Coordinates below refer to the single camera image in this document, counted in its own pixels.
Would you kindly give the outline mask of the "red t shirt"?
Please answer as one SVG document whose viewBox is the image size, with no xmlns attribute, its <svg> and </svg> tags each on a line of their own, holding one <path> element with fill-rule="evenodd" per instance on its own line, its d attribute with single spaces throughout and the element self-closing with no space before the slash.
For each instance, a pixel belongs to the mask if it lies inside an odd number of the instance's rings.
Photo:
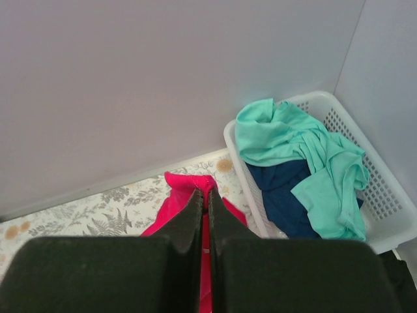
<svg viewBox="0 0 417 313">
<path fill-rule="evenodd" d="M 209 175 L 165 173 L 170 187 L 156 220 L 141 235 L 141 292 L 146 312 L 231 312 L 231 262 L 225 252 L 254 239 L 246 218 Z"/>
</svg>

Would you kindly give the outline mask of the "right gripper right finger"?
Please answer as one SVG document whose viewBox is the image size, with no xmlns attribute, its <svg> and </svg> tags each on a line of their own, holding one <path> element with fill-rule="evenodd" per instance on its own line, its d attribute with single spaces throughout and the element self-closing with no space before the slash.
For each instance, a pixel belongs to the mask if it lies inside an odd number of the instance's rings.
<svg viewBox="0 0 417 313">
<path fill-rule="evenodd" d="M 263 239 L 209 194 L 214 312 L 400 312 L 384 265 L 359 241 Z"/>
</svg>

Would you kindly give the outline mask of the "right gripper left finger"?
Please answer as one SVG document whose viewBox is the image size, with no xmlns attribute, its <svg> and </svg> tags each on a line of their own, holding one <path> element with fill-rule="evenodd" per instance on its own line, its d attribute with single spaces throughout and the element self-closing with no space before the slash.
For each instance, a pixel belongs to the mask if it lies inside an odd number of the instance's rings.
<svg viewBox="0 0 417 313">
<path fill-rule="evenodd" d="M 203 195 L 151 236 L 37 237 L 1 283 L 2 312 L 197 312 Z"/>
</svg>

